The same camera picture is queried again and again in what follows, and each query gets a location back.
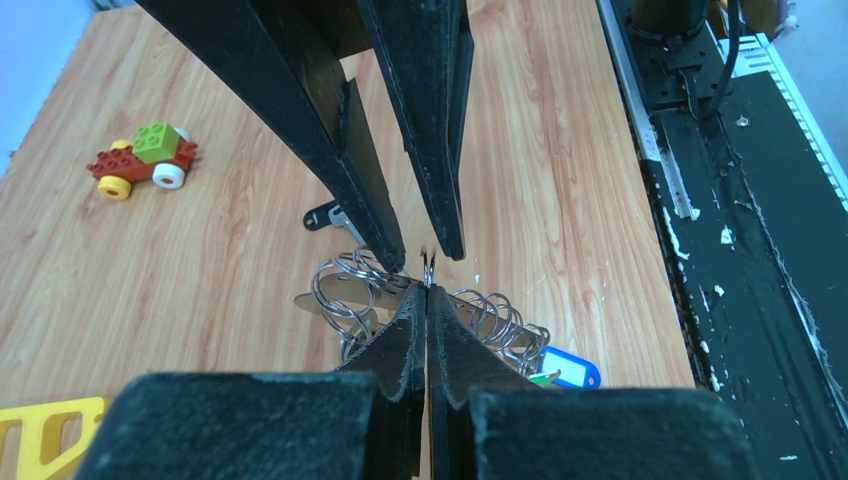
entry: key tag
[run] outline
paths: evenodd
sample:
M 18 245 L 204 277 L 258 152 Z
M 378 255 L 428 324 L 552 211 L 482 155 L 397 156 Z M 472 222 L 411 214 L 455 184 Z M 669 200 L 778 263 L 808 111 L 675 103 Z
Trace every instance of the key tag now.
M 559 372 L 559 376 L 553 379 L 554 385 L 584 390 L 594 390 L 601 386 L 601 372 L 592 362 L 555 347 L 545 347 L 542 355 L 539 373 Z

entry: wooden table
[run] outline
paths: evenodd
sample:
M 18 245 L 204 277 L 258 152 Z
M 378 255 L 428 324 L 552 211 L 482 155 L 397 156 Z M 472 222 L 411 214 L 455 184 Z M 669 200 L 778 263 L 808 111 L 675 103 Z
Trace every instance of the wooden table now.
M 442 258 L 437 282 L 505 292 L 607 386 L 691 386 L 594 1 L 469 8 L 468 258 Z M 420 275 L 420 246 L 437 243 L 377 63 L 345 67 Z M 200 144 L 185 186 L 101 198 L 85 165 L 154 121 Z M 329 199 L 143 11 L 98 14 L 0 182 L 0 407 L 115 395 L 150 371 L 333 368 L 337 337 L 292 302 L 354 246 L 342 229 L 301 226 Z

